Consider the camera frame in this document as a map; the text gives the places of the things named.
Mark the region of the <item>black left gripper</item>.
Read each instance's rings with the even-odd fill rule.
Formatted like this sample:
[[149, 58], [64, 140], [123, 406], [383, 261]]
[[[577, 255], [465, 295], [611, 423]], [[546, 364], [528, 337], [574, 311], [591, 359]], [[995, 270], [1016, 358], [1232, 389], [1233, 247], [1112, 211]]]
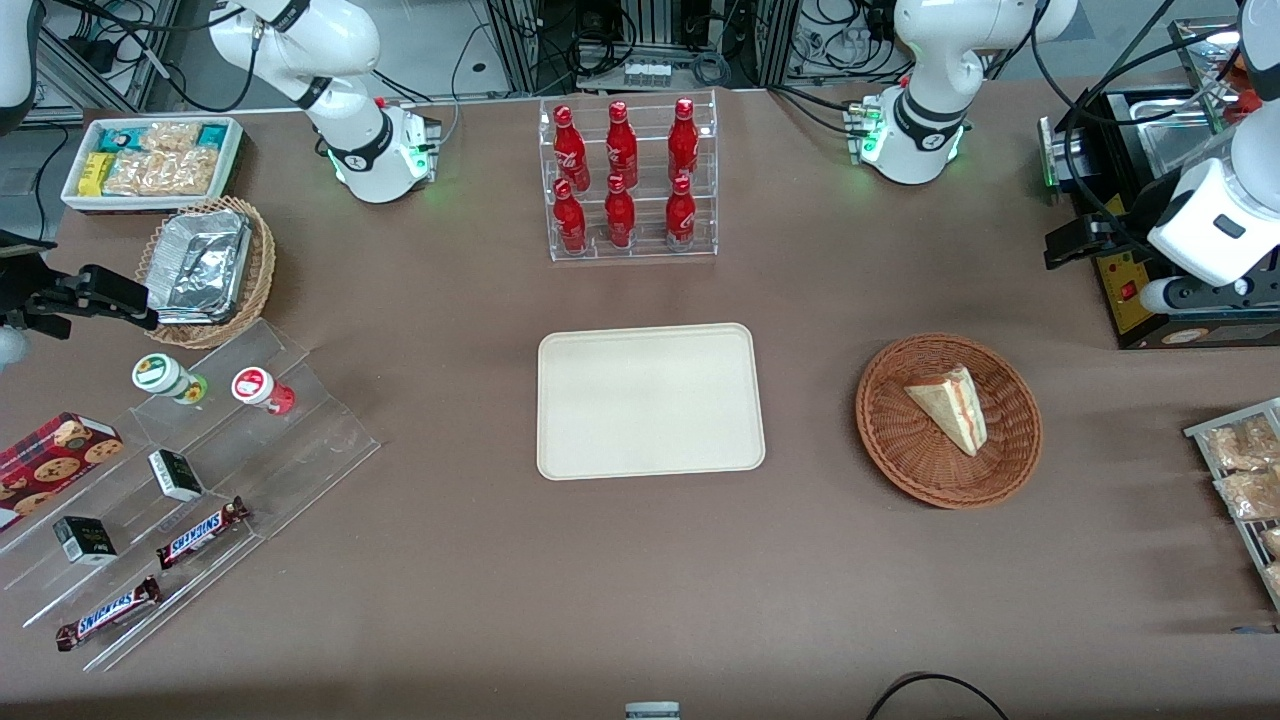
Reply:
[[1129, 233], [1119, 219], [1106, 220], [1094, 213], [1075, 217], [1060, 227], [1060, 234], [1044, 237], [1044, 269], [1050, 272], [1085, 258], [1116, 254], [1129, 254], [1132, 263], [1142, 264], [1153, 258], [1153, 249]]

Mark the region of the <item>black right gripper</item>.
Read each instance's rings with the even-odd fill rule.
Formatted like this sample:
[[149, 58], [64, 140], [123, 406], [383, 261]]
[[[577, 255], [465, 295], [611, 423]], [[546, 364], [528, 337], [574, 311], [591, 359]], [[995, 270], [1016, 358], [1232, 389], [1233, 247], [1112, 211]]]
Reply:
[[58, 281], [3, 281], [3, 325], [54, 340], [70, 337], [72, 322], [61, 315], [108, 316], [143, 331], [157, 329], [157, 314], [147, 307], [147, 288], [128, 277], [105, 266], [84, 265], [61, 284]]

